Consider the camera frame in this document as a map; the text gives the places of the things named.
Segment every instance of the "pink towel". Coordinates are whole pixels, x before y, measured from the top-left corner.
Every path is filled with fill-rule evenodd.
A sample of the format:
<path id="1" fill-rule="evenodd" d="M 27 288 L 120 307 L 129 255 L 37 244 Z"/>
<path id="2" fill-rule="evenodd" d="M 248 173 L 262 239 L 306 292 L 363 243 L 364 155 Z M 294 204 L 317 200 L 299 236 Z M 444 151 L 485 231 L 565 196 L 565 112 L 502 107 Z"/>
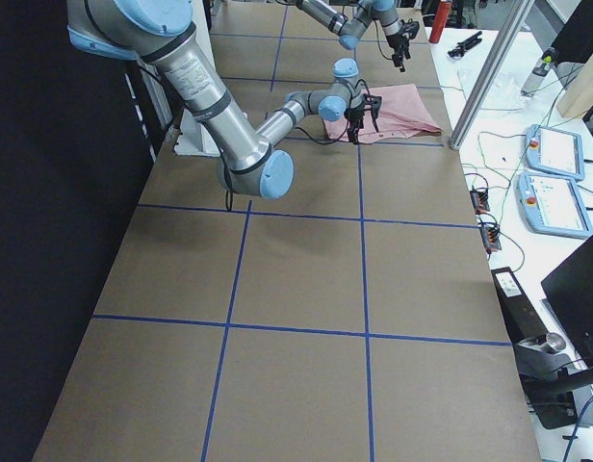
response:
<path id="1" fill-rule="evenodd" d="M 421 100 L 414 84 L 370 89 L 374 96 L 382 96 L 382 106 L 377 118 L 376 132 L 372 124 L 372 113 L 366 112 L 364 128 L 359 131 L 358 139 L 364 144 L 372 144 L 386 138 L 410 138 L 421 132 L 440 132 Z M 324 127 L 330 140 L 335 140 L 346 130 L 346 119 L 342 116 L 336 122 L 324 121 Z M 348 141 L 344 134 L 341 141 Z"/>

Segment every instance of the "blue tape grid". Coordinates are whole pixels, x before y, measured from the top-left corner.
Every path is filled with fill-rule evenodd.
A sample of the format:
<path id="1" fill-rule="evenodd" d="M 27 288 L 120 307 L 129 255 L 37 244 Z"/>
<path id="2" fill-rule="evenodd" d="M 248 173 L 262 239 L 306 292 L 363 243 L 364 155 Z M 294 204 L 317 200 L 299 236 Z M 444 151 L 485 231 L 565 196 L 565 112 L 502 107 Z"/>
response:
<path id="1" fill-rule="evenodd" d="M 184 325 L 200 325 L 203 327 L 217 327 L 230 328 L 241 330 L 260 330 L 268 332 L 291 332 L 296 334 L 310 334 L 310 335 L 330 335 L 337 337 L 358 337 L 365 338 L 366 335 L 370 339 L 384 339 L 396 340 L 406 342 L 426 342 L 434 344 L 457 344 L 457 345 L 474 345 L 481 347 L 512 347 L 510 342 L 495 342 L 491 340 L 476 340 L 476 339 L 453 339 L 449 337 L 427 337 L 421 335 L 401 335 L 401 334 L 385 334 L 380 332 L 355 332 L 349 330 L 333 330 L 333 329 L 311 329 L 307 327 L 291 327 L 285 325 L 263 325 L 263 324 L 248 324 L 242 322 L 218 322 L 218 321 L 200 321 L 200 320 L 180 320 L 175 318 L 154 318 L 149 316 L 126 316 L 126 315 L 110 315 L 110 314 L 94 314 L 91 316 L 95 320 L 108 321 L 133 321 L 133 322 L 153 322 L 158 324 L 184 324 Z"/>
<path id="2" fill-rule="evenodd" d="M 245 215 L 245 224 L 243 226 L 243 235 L 241 236 L 241 247 L 239 248 L 239 258 L 237 259 L 237 268 L 235 269 L 235 278 L 232 283 L 232 293 L 230 294 L 230 304 L 228 305 L 228 314 L 226 315 L 226 323 L 223 328 L 223 339 L 221 341 L 221 350 L 219 352 L 218 370 L 216 372 L 216 382 L 213 387 L 213 396 L 211 398 L 211 407 L 209 409 L 209 418 L 207 419 L 207 429 L 204 434 L 204 444 L 202 446 L 202 454 L 200 461 L 207 460 L 207 451 L 209 450 L 209 441 L 211 439 L 211 428 L 213 426 L 213 416 L 216 411 L 216 402 L 218 400 L 219 381 L 221 380 L 221 368 L 223 367 L 223 358 L 226 353 L 226 346 L 228 345 L 228 332 L 230 330 L 230 321 L 232 319 L 232 309 L 235 305 L 235 297 L 237 296 L 237 287 L 239 284 L 239 273 L 241 272 L 241 263 L 243 261 L 243 254 L 245 251 L 245 239 L 247 238 L 247 227 L 249 226 L 249 212 L 251 211 L 251 200 L 247 204 L 247 213 Z"/>
<path id="3" fill-rule="evenodd" d="M 282 81 L 275 79 L 277 64 L 279 62 L 279 56 L 281 53 L 281 43 L 283 39 L 319 39 L 319 40 L 332 40 L 332 38 L 292 38 L 284 37 L 284 29 L 286 25 L 286 19 L 288 16 L 288 8 L 284 9 L 284 16 L 282 20 L 281 33 L 279 37 L 274 36 L 245 36 L 245 35 L 230 35 L 230 34 L 212 34 L 216 36 L 228 36 L 228 37 L 264 37 L 269 39 L 278 39 L 277 51 L 275 54 L 275 62 L 273 65 L 273 73 L 270 80 L 266 79 L 238 79 L 235 80 L 260 80 L 263 82 L 270 82 L 270 90 L 273 90 L 275 82 L 292 82 Z M 412 42 L 414 44 L 426 44 L 419 42 Z M 354 50 L 354 59 L 356 60 L 356 50 Z M 310 83 L 316 84 L 318 82 L 294 82 L 294 83 Z M 304 141 L 303 139 L 294 138 L 291 140 Z M 383 141 L 379 142 L 382 144 L 409 144 L 409 145 L 420 145 L 420 146 L 441 146 L 439 143 L 417 143 L 409 141 Z M 468 228 L 477 229 L 475 225 L 464 225 L 464 224 L 451 224 L 451 223 L 433 223 L 433 222 L 418 222 L 408 220 L 394 220 L 394 219 L 375 219 L 365 218 L 364 210 L 364 189 L 363 189 L 363 176 L 362 176 L 362 159 L 361 159 L 361 146 L 357 146 L 358 156 L 358 181 L 359 181 L 359 217 L 325 217 L 325 216 L 313 216 L 313 215 L 293 215 L 293 214 L 280 214 L 270 212 L 255 212 L 252 211 L 252 201 L 250 200 L 247 204 L 246 210 L 233 210 L 226 211 L 223 209 L 206 208 L 206 207 L 181 207 L 181 206 L 169 206 L 169 205 L 158 205 L 158 204 L 139 204 L 142 208 L 158 208 L 168 209 L 175 211 L 195 211 L 195 212 L 212 212 L 222 214 L 237 214 L 245 215 L 245 223 L 243 229 L 243 235 L 241 237 L 241 246 L 239 249 L 239 256 L 237 259 L 237 266 L 235 268 L 235 275 L 232 285 L 232 292 L 230 296 L 230 302 L 228 311 L 226 314 L 225 322 L 217 321 L 196 321 L 196 320 L 179 320 L 179 319 L 162 319 L 162 318 L 151 318 L 151 317 L 134 317 L 134 316 L 120 316 L 110 314 L 94 314 L 92 317 L 96 320 L 112 320 L 112 321 L 141 321 L 141 322 L 157 322 L 157 323 L 172 323 L 172 324 L 186 324 L 186 325 L 199 325 L 207 327 L 216 327 L 223 329 L 223 337 L 221 342 L 221 349 L 219 353 L 219 362 L 216 371 L 215 384 L 211 399 L 211 405 L 209 409 L 209 415 L 207 418 L 207 426 L 205 430 L 204 443 L 202 453 L 200 457 L 201 462 L 206 462 L 207 454 L 209 450 L 209 443 L 211 440 L 211 433 L 213 429 L 213 419 L 215 416 L 216 404 L 219 394 L 219 385 L 221 382 L 221 373 L 223 368 L 223 362 L 225 358 L 226 348 L 229 340 L 230 329 L 247 329 L 247 330 L 260 330 L 260 331 L 275 331 L 275 332 L 293 332 L 302 334 L 313 334 L 313 335 L 333 335 L 333 336 L 348 336 L 357 337 L 364 339 L 365 347 L 365 369 L 366 369 L 366 380 L 367 380 L 367 407 L 368 407 L 368 433 L 369 433 L 369 445 L 370 445 L 370 462 L 375 461 L 374 451 L 374 405 L 373 405 L 373 387 L 372 387 L 372 358 L 371 358 L 371 338 L 386 339 L 395 341 L 417 341 L 417 342 L 433 342 L 433 343 L 444 343 L 444 344 L 462 344 L 462 345 L 475 345 L 475 346 L 489 346 L 489 347 L 511 347 L 511 343 L 508 342 L 490 342 L 483 340 L 470 340 L 470 339 L 452 339 L 452 338 L 438 338 L 438 337 L 423 337 L 423 336 L 408 336 L 408 335 L 396 335 L 396 334 L 385 334 L 385 333 L 374 333 L 370 331 L 370 318 L 369 318 L 369 299 L 368 299 L 368 281 L 367 281 L 367 248 L 366 248 L 366 226 L 368 222 L 375 223 L 386 223 L 386 224 L 407 224 L 407 225 L 419 225 L 419 226 L 442 226 L 450 228 Z M 342 330 L 326 330 L 326 329 L 309 329 L 309 328 L 296 328 L 289 326 L 273 326 L 273 325 L 258 325 L 258 324 L 245 324 L 245 323 L 233 323 L 232 312 L 234 308 L 234 302 L 239 286 L 239 276 L 241 272 L 241 266 L 243 256 L 245 252 L 245 242 L 247 238 L 247 229 L 249 226 L 249 220 L 252 216 L 264 216 L 264 217 L 285 217 L 285 218 L 309 218 L 309 219 L 331 219 L 331 220 L 348 220 L 358 221 L 360 223 L 360 238 L 361 238 L 361 267 L 362 267 L 362 279 L 363 279 L 363 314 L 364 314 L 364 331 L 363 332 L 351 332 Z"/>

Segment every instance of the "black backdrop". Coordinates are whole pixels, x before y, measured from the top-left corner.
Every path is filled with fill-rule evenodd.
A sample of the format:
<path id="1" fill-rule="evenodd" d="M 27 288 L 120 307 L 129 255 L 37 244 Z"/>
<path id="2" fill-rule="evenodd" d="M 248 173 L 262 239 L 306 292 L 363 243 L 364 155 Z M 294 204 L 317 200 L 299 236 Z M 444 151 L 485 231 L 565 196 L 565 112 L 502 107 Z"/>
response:
<path id="1" fill-rule="evenodd" d="M 30 460 L 151 169 L 123 63 L 0 0 L 0 462 Z"/>

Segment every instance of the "computer monitor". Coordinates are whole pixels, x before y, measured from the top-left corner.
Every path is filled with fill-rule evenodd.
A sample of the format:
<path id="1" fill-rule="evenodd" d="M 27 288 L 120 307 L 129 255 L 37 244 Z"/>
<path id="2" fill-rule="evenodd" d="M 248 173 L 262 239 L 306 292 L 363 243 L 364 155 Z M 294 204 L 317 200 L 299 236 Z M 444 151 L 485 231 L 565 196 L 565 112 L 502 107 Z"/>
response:
<path id="1" fill-rule="evenodd" d="M 543 281 L 551 308 L 588 366 L 593 366 L 593 235 Z"/>

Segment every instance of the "cable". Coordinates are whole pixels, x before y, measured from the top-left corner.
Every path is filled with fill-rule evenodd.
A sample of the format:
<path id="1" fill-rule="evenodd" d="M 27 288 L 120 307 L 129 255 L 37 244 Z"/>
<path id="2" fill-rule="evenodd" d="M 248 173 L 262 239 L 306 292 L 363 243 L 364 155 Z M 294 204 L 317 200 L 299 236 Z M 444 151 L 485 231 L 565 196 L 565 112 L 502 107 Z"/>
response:
<path id="1" fill-rule="evenodd" d="M 382 51 L 382 45 L 380 45 L 380 30 L 377 27 L 377 21 L 374 21 L 374 26 L 375 26 L 375 42 L 377 43 L 377 49 L 380 50 L 380 55 L 382 55 L 382 58 L 384 58 L 386 61 L 392 61 L 393 58 L 389 58 Z"/>
<path id="2" fill-rule="evenodd" d="M 463 89 L 461 89 L 461 88 L 459 88 L 459 87 L 452 87 L 452 86 L 450 86 L 450 85 L 441 85 L 441 86 L 440 86 L 440 88 L 441 88 L 441 89 L 453 89 L 453 90 L 458 90 L 458 91 L 461 91 L 461 92 L 463 92 Z"/>
<path id="3" fill-rule="evenodd" d="M 561 366 L 558 366 L 556 369 L 553 369 L 550 373 L 557 372 L 560 369 L 565 368 L 566 366 L 570 366 L 573 363 L 577 363 L 578 361 L 585 361 L 587 358 L 589 358 L 589 356 L 585 356 L 584 358 L 579 358 L 579 359 L 574 359 L 572 361 L 568 361 L 567 363 L 564 363 Z"/>
<path id="4" fill-rule="evenodd" d="M 588 193 L 592 193 L 592 194 L 593 194 L 593 191 L 592 191 L 592 190 L 589 190 L 589 189 L 587 189 L 585 186 L 582 186 L 582 185 L 577 185 L 577 186 L 578 186 L 580 189 L 582 189 L 582 190 L 584 190 L 584 191 L 586 191 L 586 192 L 588 192 Z"/>
<path id="5" fill-rule="evenodd" d="M 512 272 L 517 272 L 519 271 L 521 268 L 524 267 L 524 264 L 526 263 L 526 252 L 523 250 L 523 248 L 517 244 L 517 241 L 515 241 L 514 239 L 512 239 L 510 236 L 508 236 L 507 234 L 504 234 L 502 231 L 500 231 L 500 235 L 504 236 L 505 238 L 507 238 L 509 241 L 511 241 L 513 244 L 515 244 L 515 246 L 519 249 L 519 251 L 521 252 L 521 263 L 519 264 L 519 267 L 517 267 L 517 269 L 513 269 Z"/>
<path id="6" fill-rule="evenodd" d="M 333 143 L 341 140 L 342 136 L 345 135 L 346 132 L 348 131 L 348 125 L 349 125 L 349 122 L 346 121 L 346 128 L 344 129 L 344 131 L 342 132 L 342 134 L 339 137 L 337 137 L 337 138 L 335 138 L 333 140 L 329 140 L 329 141 L 318 141 L 318 140 L 316 140 L 304 128 L 294 127 L 294 130 L 298 130 L 299 132 L 303 132 L 305 134 L 305 136 L 307 138 L 309 138 L 311 141 L 313 141 L 315 144 L 319 144 L 321 146 L 329 146 L 330 144 L 333 144 Z"/>
<path id="7" fill-rule="evenodd" d="M 574 117 L 569 118 L 568 120 L 564 120 L 563 122 L 557 123 L 556 125 L 551 125 L 549 128 L 555 128 L 555 127 L 559 127 L 560 125 L 564 125 L 565 123 L 568 122 L 572 122 L 573 120 L 575 120 L 576 118 L 579 118 L 587 113 L 589 113 L 590 109 L 588 109 L 587 111 L 583 111 L 581 114 L 577 114 Z"/>
<path id="8" fill-rule="evenodd" d="M 530 93 L 534 94 L 534 93 L 536 93 L 537 91 L 542 91 L 542 90 L 544 90 L 544 89 L 547 89 L 547 88 L 548 88 L 548 87 L 550 87 L 551 85 L 555 85 L 555 84 L 557 84 L 557 83 L 560 83 L 560 84 L 561 84 L 561 82 L 562 82 L 562 79 L 565 79 L 566 77 L 570 77 L 570 76 L 571 76 L 571 74 L 573 74 L 573 73 L 575 73 L 575 72 L 579 72 L 580 70 L 581 70 L 581 67 L 580 67 L 579 69 L 577 69 L 577 70 L 574 70 L 574 66 L 573 66 L 573 70 L 571 70 L 569 73 L 567 73 L 567 74 L 565 74 L 565 75 L 562 75 L 561 77 L 558 77 L 556 80 L 553 80 L 553 81 L 552 81 L 550 84 L 547 84 L 545 87 L 541 87 L 540 89 L 538 89 L 538 90 L 534 90 L 534 91 L 531 91 Z M 566 88 L 566 87 L 568 87 L 569 85 L 570 85 L 570 82 L 566 82 L 566 85 L 562 85 L 562 87 Z"/>
<path id="9" fill-rule="evenodd" d="M 487 178 L 485 178 L 484 176 L 482 176 L 480 173 L 477 172 L 471 172 L 469 171 L 468 173 L 464 173 L 463 176 L 475 176 L 477 178 L 482 178 L 482 180 L 485 182 L 485 190 L 489 189 L 489 182 L 487 181 Z"/>
<path id="10" fill-rule="evenodd" d="M 494 136 L 494 137 L 503 138 L 505 140 L 510 140 L 510 139 L 513 139 L 513 138 L 520 138 L 520 137 L 524 137 L 525 135 L 524 134 L 518 134 L 518 135 L 500 135 L 498 133 L 487 132 L 487 131 L 478 132 L 478 135 L 477 135 L 478 151 L 480 152 L 480 158 L 482 159 L 482 164 L 485 166 L 485 168 L 487 168 L 488 170 L 493 171 L 494 173 L 500 175 L 504 180 L 506 180 L 506 183 L 507 183 L 508 187 L 510 188 L 510 184 L 512 182 L 512 178 L 506 177 L 501 172 L 497 171 L 495 168 L 492 168 L 492 167 L 490 167 L 490 166 L 487 165 L 487 161 L 485 160 L 485 155 L 484 155 L 484 149 L 482 148 L 482 142 L 480 141 L 480 136 L 481 135 L 491 135 L 491 136 Z M 520 159 L 519 165 L 521 164 L 522 161 L 523 161 L 523 157 Z"/>
<path id="11" fill-rule="evenodd" d="M 562 89 L 559 91 L 559 93 L 557 94 L 557 96 L 555 97 L 555 99 L 554 99 L 554 102 L 552 103 L 551 107 L 550 107 L 550 108 L 549 108 L 549 110 L 548 110 L 548 113 L 547 113 L 547 114 L 545 114 L 545 116 L 543 116 L 543 119 L 540 121 L 540 123 L 539 123 L 539 124 L 538 124 L 538 126 L 536 127 L 536 130 L 535 130 L 536 132 L 537 132 L 538 130 L 540 130 L 540 127 L 542 127 L 542 126 L 543 126 L 543 122 L 545 121 L 545 118 L 548 120 L 547 124 L 549 124 L 549 120 L 551 120 L 551 114 L 553 113 L 553 111 L 554 111 L 554 108 L 555 108 L 555 103 L 557 102 L 557 100 L 559 99 L 559 97 L 561 96 L 561 94 L 562 94 L 563 92 L 564 92 L 564 88 L 562 88 Z M 504 198 L 503 198 L 503 200 L 502 200 L 502 208 L 501 208 L 501 210 L 502 210 L 502 211 L 501 211 L 501 213 L 500 213 L 500 223 L 502 223 L 502 220 L 503 220 L 503 218 L 504 218 L 504 205 L 506 204 L 506 200 L 508 199 L 508 193 L 510 192 L 510 188 L 511 188 L 511 186 L 512 186 L 512 180 L 513 180 L 513 179 L 515 178 L 515 176 L 517 175 L 517 172 L 519 171 L 519 169 L 520 169 L 520 167 L 521 167 L 521 165 L 522 165 L 522 163 L 523 163 L 523 161 L 524 161 L 524 158 L 525 158 L 525 157 L 526 157 L 526 155 L 528 154 L 528 149 L 529 149 L 529 145 L 526 143 L 526 147 L 524 148 L 524 151 L 523 151 L 523 153 L 521 154 L 521 157 L 519 158 L 519 162 L 517 163 L 517 166 L 516 166 L 516 168 L 514 169 L 514 171 L 512 172 L 512 175 L 510 175 L 510 179 L 508 180 L 508 188 L 506 189 L 506 192 L 504 193 Z"/>
<path id="12" fill-rule="evenodd" d="M 568 446 L 566 447 L 566 451 L 564 452 L 564 458 L 562 462 L 568 462 L 568 455 L 570 454 L 570 448 L 573 446 L 573 442 L 575 438 L 577 438 L 577 432 L 579 431 L 579 425 L 583 420 L 583 414 L 587 411 L 589 405 L 593 402 L 593 395 L 590 399 L 583 405 L 581 411 L 579 412 L 579 416 L 577 417 L 577 423 L 575 423 L 575 428 L 573 429 L 573 434 L 570 436 L 570 440 L 568 441 Z"/>

